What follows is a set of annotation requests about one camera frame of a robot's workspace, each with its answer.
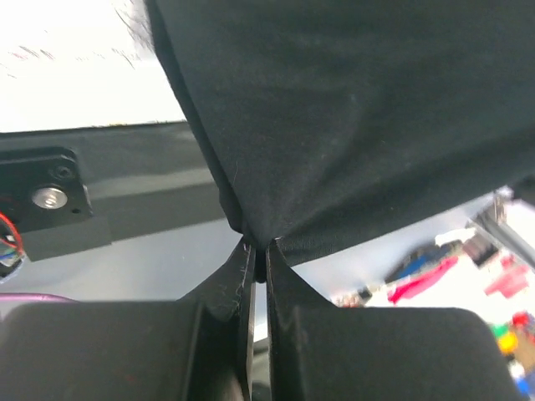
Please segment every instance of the cable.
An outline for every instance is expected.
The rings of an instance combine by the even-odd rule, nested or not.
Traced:
[[[9,252],[5,255],[0,255],[0,261],[4,261],[6,259],[11,259],[12,257],[16,256],[18,254],[17,251]]]
[[[15,259],[15,262],[6,266],[3,264],[3,261],[0,261],[0,287],[2,284],[5,284],[9,280],[12,280],[14,277],[19,274],[21,267],[23,266],[23,258],[19,257]]]
[[[3,238],[0,238],[0,242],[5,246],[9,246],[10,248],[16,248],[17,247],[16,244],[12,244],[11,242],[4,240]]]
[[[20,233],[18,232],[17,227],[15,227],[15,225],[3,213],[0,213],[0,223],[2,223],[2,225],[8,229],[9,234],[13,236],[13,238],[15,239],[17,252],[22,254],[23,253],[23,238],[20,236]]]

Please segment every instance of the black fabric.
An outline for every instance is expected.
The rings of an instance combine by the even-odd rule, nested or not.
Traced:
[[[535,170],[533,2],[151,1],[231,225],[291,264]]]

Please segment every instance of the black mount plate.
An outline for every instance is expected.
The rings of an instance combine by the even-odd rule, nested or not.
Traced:
[[[65,206],[46,210],[33,203],[35,191],[49,187],[67,195]],[[0,153],[0,212],[22,233],[89,219],[91,208],[74,153],[63,148]]]

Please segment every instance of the screw head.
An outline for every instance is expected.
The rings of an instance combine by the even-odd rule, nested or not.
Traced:
[[[54,173],[61,180],[71,180],[74,178],[74,172],[65,165],[59,165],[56,167]]]
[[[42,209],[53,211],[67,205],[67,195],[57,188],[41,188],[33,193],[32,201]]]

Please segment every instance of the yellow object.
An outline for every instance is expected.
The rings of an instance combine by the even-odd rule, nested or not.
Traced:
[[[512,353],[518,347],[518,338],[514,332],[507,332],[498,338],[498,347],[504,355]]]

